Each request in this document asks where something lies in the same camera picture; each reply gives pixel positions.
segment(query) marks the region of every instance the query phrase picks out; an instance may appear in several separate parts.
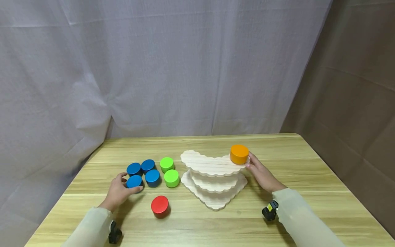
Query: light wood grain surface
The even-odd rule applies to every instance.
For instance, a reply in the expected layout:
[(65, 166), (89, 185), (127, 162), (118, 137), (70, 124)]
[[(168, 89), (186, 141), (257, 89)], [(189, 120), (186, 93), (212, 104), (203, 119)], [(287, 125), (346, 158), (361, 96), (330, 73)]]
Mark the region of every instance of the light wood grain surface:
[[(180, 161), (185, 150), (218, 157), (234, 144), (248, 147), (286, 186), (299, 191), (314, 212), (347, 246), (395, 246), (391, 236), (353, 194), (296, 134), (124, 138), (106, 140), (91, 156), (26, 246), (60, 246), (85, 213), (105, 198), (110, 181), (128, 164), (161, 158)], [(294, 246), (284, 227), (262, 219), (261, 210), (271, 200), (248, 172), (247, 186), (220, 211), (205, 207), (182, 184), (170, 189), (162, 183), (132, 195), (115, 212), (124, 237), (120, 246)], [(165, 195), (171, 215), (156, 219), (151, 201)]]

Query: wooden cloud-shaped tray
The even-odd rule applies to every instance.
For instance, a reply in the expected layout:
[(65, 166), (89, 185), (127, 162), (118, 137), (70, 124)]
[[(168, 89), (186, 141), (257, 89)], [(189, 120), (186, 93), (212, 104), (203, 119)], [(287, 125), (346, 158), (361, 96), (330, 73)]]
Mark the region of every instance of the wooden cloud-shaped tray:
[(196, 186), (209, 193), (223, 193), (233, 189), (243, 174), (238, 173), (229, 177), (207, 177), (191, 172), (191, 178)]
[(203, 176), (224, 177), (237, 174), (245, 165), (236, 165), (230, 160), (229, 155), (223, 157), (207, 157), (193, 150), (184, 151), (181, 154), (181, 161), (194, 172)]
[(203, 202), (208, 208), (218, 211), (223, 209), (226, 204), (230, 202), (247, 184), (247, 179), (240, 173), (241, 178), (237, 181), (236, 186), (220, 194), (209, 193), (207, 191), (197, 188), (191, 178), (191, 170), (184, 173), (181, 178), (181, 182), (188, 188), (201, 202)]

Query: light green sleeve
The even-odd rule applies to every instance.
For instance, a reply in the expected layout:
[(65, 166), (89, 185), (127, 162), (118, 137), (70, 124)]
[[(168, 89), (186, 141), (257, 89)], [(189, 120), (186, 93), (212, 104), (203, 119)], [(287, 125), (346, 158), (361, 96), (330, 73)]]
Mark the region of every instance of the light green sleeve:
[(113, 214), (107, 209), (91, 208), (62, 247), (103, 247), (112, 220)]
[(340, 239), (318, 218), (303, 197), (295, 190), (273, 192), (278, 202), (278, 220), (300, 247), (345, 246)]

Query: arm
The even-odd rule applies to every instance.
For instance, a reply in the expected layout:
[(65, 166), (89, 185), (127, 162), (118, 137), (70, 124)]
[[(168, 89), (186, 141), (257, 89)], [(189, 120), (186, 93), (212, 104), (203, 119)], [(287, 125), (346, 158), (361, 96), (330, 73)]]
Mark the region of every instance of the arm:
[(111, 182), (110, 189), (104, 201), (91, 208), (82, 219), (78, 227), (66, 240), (62, 247), (102, 247), (108, 239), (113, 212), (126, 199), (143, 188), (142, 186), (126, 188), (123, 178), (127, 173), (120, 173)]
[(278, 220), (300, 247), (344, 246), (337, 236), (318, 218), (302, 196), (288, 189), (256, 158), (249, 154), (247, 169), (261, 187), (273, 194), (278, 202)]

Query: gray fabric backdrop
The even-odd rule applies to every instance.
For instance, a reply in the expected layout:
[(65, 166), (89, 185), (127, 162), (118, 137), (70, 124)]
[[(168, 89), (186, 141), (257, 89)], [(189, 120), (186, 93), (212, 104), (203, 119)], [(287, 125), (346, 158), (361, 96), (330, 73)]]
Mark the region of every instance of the gray fabric backdrop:
[(281, 131), (302, 135), (395, 237), (395, 0), (333, 1)]
[(0, 0), (0, 239), (107, 137), (278, 132), (330, 0)]

